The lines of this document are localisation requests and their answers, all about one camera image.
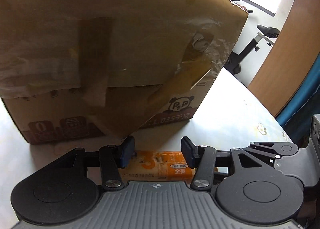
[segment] panda face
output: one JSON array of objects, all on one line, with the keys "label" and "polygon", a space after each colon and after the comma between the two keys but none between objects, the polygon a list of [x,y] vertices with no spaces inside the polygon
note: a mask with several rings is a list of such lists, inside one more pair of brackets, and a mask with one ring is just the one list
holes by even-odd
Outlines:
[{"label": "panda face", "polygon": [[180,97],[180,98],[173,98],[170,100],[169,110],[171,111],[181,111],[182,109],[188,107],[190,102],[194,99],[194,96],[191,97]]}]

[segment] silver bolt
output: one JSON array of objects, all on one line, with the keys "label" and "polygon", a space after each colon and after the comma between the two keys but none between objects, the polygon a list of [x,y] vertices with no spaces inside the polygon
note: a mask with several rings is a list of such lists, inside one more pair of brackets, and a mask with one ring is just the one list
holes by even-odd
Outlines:
[{"label": "silver bolt", "polygon": [[116,180],[116,179],[110,179],[106,182],[106,186],[107,187],[112,187],[112,188],[115,188],[115,187],[120,187],[121,186],[121,182],[119,180]]},{"label": "silver bolt", "polygon": [[206,186],[209,186],[209,182],[205,179],[197,179],[195,181],[193,181],[193,184],[196,186],[196,187],[206,187]]}]

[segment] panda ear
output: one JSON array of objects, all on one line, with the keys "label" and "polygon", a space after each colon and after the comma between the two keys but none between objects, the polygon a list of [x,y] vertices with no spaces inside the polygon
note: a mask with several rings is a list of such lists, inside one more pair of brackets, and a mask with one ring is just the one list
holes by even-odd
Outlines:
[{"label": "panda ear", "polygon": [[169,103],[173,103],[173,102],[176,101],[176,100],[177,100],[177,98],[173,97],[173,98],[169,101]]}]

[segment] white oval sticker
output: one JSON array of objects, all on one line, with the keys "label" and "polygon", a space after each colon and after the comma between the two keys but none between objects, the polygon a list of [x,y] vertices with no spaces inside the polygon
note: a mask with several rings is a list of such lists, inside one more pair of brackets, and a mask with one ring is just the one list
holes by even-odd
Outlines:
[{"label": "white oval sticker", "polygon": [[187,168],[187,164],[173,164],[170,166],[171,168]]}]

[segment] white wall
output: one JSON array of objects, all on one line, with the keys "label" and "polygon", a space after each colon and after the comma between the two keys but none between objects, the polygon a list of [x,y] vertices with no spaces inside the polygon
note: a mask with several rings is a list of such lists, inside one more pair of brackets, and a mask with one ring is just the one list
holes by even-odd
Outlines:
[{"label": "white wall", "polygon": [[[256,37],[258,33],[257,25],[271,26],[281,30],[292,7],[293,1],[294,0],[282,0],[274,17],[244,1],[237,2],[237,4],[243,5],[247,9],[252,9],[253,13],[249,13],[247,22],[244,25],[233,51],[239,54],[252,38]],[[245,86],[250,84],[271,50],[271,47],[264,40],[261,40],[258,46],[260,47],[260,50],[258,52],[255,50],[251,51],[241,62],[241,72],[235,75],[235,77]]]}]

